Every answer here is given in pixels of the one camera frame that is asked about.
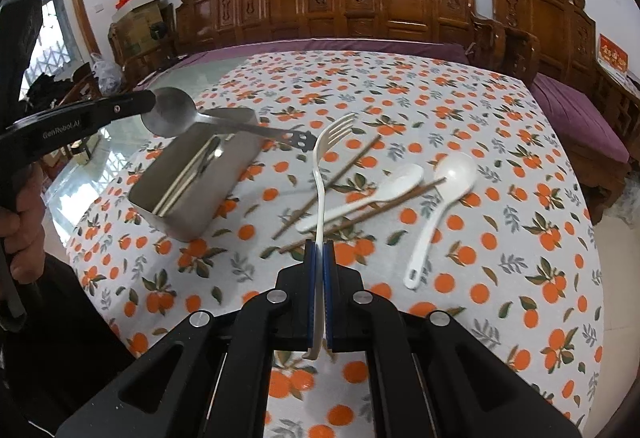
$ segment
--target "silver bolt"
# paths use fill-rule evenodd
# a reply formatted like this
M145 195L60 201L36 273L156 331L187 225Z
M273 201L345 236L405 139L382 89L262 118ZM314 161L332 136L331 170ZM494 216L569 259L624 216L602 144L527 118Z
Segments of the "silver bolt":
M267 294L267 300L273 304L284 303L287 300L287 293L282 290L271 290Z
M433 312L429 315L429 320L434 326L447 326L451 317L449 317L445 312Z
M360 290L353 294L353 300L358 304L369 304L373 300L373 296L370 292Z
M209 324L211 317L207 312L195 312L189 317L189 322L194 328L202 328Z

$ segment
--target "orange fruit print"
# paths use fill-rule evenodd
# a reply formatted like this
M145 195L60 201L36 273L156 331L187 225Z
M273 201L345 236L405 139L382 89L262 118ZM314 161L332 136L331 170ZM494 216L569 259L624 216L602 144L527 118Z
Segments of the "orange fruit print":
M186 84L202 109L251 107L265 127L318 136L343 115L358 115L320 164L328 183L355 160L327 187L327 210L372 195L406 164L423 167L427 184L444 158L469 155L478 178L441 218L415 291L402 284L403 266L440 201L439 187L324 239L333 242L337 264L357 270L378 302L415 317L445 310L583 431L590 380L603 361L600 234L567 154L522 82L446 60L307 50L251 56L205 85ZM127 196L169 142L151 138L102 183L68 242L87 298L135 356L194 311L217 316L258 305L254 297L274 288L278 272L303 259L304 245L280 250L314 237L290 227L271 238L315 195L312 153L273 140L257 143L260 150L209 207L210 224L193 240L152 229ZM305 438L367 432L360 414L369 394L365 355L321 350L312 362L277 351L274 364L268 435L289 435L275 431L280 427ZM318 408L312 417L299 410L308 404Z

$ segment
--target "plastic bag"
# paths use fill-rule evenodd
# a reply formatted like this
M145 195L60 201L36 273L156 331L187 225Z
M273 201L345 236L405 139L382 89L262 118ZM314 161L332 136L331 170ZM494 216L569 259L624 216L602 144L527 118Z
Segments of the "plastic bag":
M625 190L605 214L619 217L630 227L640 225L640 174L632 172L625 178Z
M115 62L104 60L97 53L91 54L92 69L98 79L98 88L103 96L115 94L124 80L122 70Z

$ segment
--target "stainless steel box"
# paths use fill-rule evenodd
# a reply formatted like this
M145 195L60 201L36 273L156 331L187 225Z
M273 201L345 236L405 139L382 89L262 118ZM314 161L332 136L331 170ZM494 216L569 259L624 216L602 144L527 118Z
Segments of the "stainless steel box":
M217 108L202 113L257 124L253 109ZM191 126L162 151L129 191L129 201L149 225L180 241L187 242L201 236L220 203L238 183L242 172L255 160L264 141L264 138L246 132L218 135L220 140L212 160L201 175L165 214L154 214L154 209L172 184L185 174L183 170L187 166L193 167L187 175L197 171L202 158L194 160L194 157L215 132L216 127L212 125L196 123Z

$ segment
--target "metal container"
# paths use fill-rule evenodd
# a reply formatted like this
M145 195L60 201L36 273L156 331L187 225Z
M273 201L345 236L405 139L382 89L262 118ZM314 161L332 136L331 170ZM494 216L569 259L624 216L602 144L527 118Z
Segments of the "metal container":
M217 108L202 112L257 124L253 109ZM213 125L192 125L162 151L129 191L129 201L149 225L180 241L201 236L241 173L255 160L264 141L246 132L230 135L215 132ZM207 164L204 161L207 150L203 147L208 144L211 160Z

